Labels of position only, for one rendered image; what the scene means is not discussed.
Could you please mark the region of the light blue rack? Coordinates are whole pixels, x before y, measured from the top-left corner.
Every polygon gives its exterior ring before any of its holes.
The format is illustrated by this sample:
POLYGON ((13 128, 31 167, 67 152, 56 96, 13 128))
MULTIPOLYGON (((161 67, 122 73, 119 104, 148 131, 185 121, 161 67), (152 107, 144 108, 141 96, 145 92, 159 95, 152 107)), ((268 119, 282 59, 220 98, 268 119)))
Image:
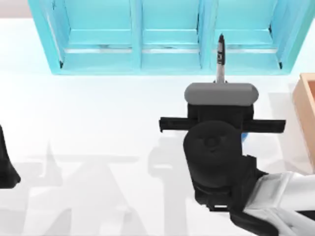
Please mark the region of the light blue rack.
POLYGON ((55 75, 285 75, 315 0, 28 0, 55 75))

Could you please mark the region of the thin black and silver pen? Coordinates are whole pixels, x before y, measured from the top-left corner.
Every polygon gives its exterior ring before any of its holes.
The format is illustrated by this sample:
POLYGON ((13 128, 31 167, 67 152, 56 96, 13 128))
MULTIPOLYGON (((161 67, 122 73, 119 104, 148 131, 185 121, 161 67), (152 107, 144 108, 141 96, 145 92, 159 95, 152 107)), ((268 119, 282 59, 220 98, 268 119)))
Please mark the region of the thin black and silver pen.
POLYGON ((221 33, 218 40, 217 46, 217 72, 216 72, 216 83, 225 84, 225 40, 224 35, 221 33))

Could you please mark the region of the salmon-coloured shallow box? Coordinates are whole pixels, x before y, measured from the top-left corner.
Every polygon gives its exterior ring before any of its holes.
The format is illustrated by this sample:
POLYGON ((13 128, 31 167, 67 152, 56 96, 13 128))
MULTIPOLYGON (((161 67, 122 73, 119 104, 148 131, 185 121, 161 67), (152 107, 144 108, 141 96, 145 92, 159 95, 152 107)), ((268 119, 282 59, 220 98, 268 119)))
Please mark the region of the salmon-coloured shallow box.
POLYGON ((301 73, 292 93, 293 104, 315 173, 315 72, 301 73))

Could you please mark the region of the pale grey rounded box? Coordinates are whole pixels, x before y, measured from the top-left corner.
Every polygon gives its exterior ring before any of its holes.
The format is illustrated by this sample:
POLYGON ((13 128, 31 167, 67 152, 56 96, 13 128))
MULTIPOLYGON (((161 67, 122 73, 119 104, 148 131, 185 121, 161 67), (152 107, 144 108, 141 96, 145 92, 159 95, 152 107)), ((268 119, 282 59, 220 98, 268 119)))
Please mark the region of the pale grey rounded box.
POLYGON ((250 83, 192 83, 184 92, 191 105, 250 106, 259 98, 250 83))

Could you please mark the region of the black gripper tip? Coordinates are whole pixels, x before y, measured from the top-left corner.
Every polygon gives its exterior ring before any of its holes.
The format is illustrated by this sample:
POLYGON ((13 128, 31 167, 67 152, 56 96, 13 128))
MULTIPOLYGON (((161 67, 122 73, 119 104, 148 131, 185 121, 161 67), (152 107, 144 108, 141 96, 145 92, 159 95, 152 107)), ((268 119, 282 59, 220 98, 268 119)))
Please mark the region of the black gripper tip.
POLYGON ((0 125, 0 189, 12 189, 20 182, 21 177, 10 161, 0 125))

